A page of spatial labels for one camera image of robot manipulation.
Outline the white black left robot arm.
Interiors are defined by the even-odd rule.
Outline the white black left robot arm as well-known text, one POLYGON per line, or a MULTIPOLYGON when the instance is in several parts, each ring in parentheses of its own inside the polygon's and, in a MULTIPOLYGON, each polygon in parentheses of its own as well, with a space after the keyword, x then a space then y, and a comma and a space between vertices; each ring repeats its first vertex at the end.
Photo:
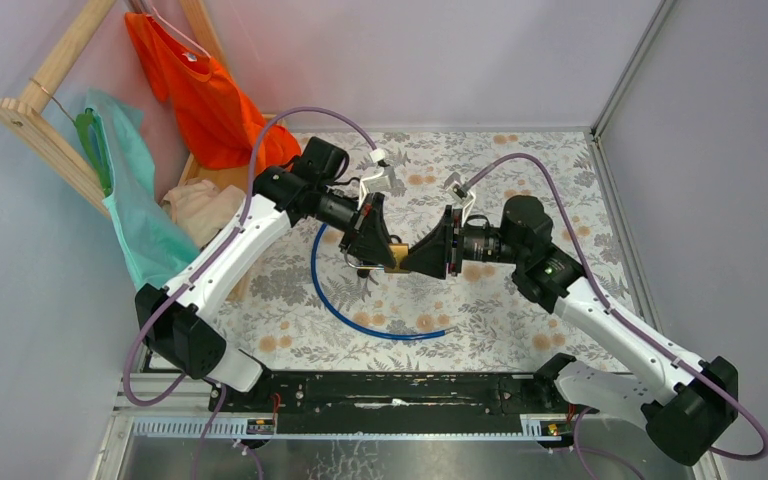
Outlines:
POLYGON ((347 255, 397 267, 383 219, 384 196, 377 190, 389 186, 392 169, 383 149, 372 149, 370 157, 380 170, 361 180, 357 199, 332 187, 347 153, 319 138, 308 142, 291 168, 273 166, 258 175, 247 204, 190 265, 163 286, 146 284, 138 291, 145 345, 192 379, 228 386, 245 410, 264 407, 271 387, 261 377, 262 364, 230 346, 211 323, 258 258, 305 218, 343 232, 340 249, 347 255))

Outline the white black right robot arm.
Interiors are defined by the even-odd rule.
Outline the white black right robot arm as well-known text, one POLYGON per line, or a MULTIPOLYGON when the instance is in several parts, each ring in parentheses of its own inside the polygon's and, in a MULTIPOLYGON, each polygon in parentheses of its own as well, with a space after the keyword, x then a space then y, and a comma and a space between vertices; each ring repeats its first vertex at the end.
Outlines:
POLYGON ((738 394, 736 367, 721 356, 703 359, 614 304, 553 243, 552 229, 533 196, 508 199, 497 227, 466 224, 460 210, 447 207, 399 265, 439 279, 458 274, 464 261, 514 265, 512 281, 523 297, 585 332, 632 374, 599 374, 558 354, 533 386, 537 405, 549 412, 569 402, 593 407, 641 428, 677 463, 695 465, 737 419, 723 397, 738 394))

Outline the brass padlock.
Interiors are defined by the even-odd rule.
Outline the brass padlock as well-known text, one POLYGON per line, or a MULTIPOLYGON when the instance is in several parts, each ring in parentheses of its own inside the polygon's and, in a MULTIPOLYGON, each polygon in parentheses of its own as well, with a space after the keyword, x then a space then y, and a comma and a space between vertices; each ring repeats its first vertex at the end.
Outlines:
POLYGON ((375 256, 373 259, 361 259, 344 253, 345 263, 356 272, 371 273, 381 271, 388 274, 406 274, 408 270, 403 267, 403 260, 409 253, 407 243, 390 243, 387 245, 387 252, 375 256))

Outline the blue cable lock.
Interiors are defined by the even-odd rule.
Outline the blue cable lock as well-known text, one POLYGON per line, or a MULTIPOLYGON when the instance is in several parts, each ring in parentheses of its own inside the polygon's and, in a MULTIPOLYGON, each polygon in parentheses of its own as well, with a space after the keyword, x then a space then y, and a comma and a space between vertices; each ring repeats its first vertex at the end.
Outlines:
POLYGON ((393 342, 439 339, 458 331, 430 280, 373 266, 355 269, 337 256, 340 235, 322 225, 310 253, 315 293, 334 318, 360 334, 393 342))

